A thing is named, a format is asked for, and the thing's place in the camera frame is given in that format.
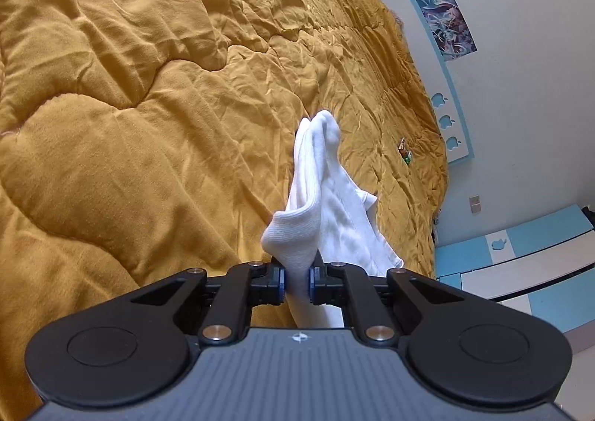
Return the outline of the wall light switch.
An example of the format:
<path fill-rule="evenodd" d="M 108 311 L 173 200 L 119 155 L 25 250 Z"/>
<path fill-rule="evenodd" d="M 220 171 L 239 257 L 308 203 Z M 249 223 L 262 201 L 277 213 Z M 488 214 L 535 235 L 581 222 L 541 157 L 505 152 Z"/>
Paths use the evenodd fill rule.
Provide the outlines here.
<path fill-rule="evenodd" d="M 481 212 L 481 199 L 479 195 L 469 197 L 470 211 L 472 215 L 477 215 Z"/>

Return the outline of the mustard yellow quilt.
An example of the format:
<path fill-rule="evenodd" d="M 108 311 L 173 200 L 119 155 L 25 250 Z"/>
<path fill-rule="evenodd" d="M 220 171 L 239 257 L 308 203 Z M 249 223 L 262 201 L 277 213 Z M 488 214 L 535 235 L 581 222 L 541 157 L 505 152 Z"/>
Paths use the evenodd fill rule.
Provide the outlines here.
<path fill-rule="evenodd" d="M 38 406 L 24 353 L 42 326 L 262 259 L 320 110 L 380 232 L 432 275 L 446 149 L 380 0 L 1 0 L 2 418 Z"/>

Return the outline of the small colourful candy packet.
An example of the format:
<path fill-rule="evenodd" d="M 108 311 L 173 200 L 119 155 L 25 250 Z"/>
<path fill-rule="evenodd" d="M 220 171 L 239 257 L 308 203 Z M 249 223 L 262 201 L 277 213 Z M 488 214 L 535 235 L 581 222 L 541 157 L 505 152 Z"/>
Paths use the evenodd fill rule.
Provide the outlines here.
<path fill-rule="evenodd" d="M 408 143 L 404 137 L 401 138 L 399 144 L 397 146 L 397 150 L 399 154 L 401 154 L 401 158 L 406 164 L 411 164 L 412 161 L 412 152 L 411 149 L 408 148 Z"/>

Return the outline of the blue white wardrobe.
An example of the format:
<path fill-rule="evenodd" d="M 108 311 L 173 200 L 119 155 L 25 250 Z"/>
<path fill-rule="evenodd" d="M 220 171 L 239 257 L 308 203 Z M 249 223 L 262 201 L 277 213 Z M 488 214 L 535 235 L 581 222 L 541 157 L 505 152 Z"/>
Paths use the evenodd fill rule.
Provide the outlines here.
<path fill-rule="evenodd" d="M 575 354 L 594 347 L 594 212 L 571 205 L 436 248 L 437 279 L 551 323 Z"/>

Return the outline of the white Nevada sweatshirt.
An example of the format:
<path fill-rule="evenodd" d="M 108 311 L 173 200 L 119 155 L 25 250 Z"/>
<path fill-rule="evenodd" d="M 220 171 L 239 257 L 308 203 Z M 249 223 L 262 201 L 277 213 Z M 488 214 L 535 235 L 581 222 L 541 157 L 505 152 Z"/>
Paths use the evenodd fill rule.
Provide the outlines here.
<path fill-rule="evenodd" d="M 310 302 L 309 270 L 317 254 L 327 263 L 359 266 L 371 276 L 403 266 L 377 228 L 377 197 L 360 188 L 338 160 L 340 139 L 328 111 L 299 123 L 289 199 L 261 237 L 263 250 L 285 268 L 286 298 L 299 328 L 343 325 L 338 307 Z"/>

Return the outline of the white blue apple headboard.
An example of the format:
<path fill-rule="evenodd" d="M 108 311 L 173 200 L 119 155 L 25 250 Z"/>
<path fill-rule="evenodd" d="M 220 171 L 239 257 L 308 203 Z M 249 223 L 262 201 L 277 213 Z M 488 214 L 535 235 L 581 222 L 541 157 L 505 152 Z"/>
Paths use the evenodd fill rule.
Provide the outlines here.
<path fill-rule="evenodd" d="M 381 0 L 403 23 L 403 34 L 412 60 L 430 97 L 448 163 L 453 166 L 473 157 L 465 118 L 452 77 L 415 0 Z"/>

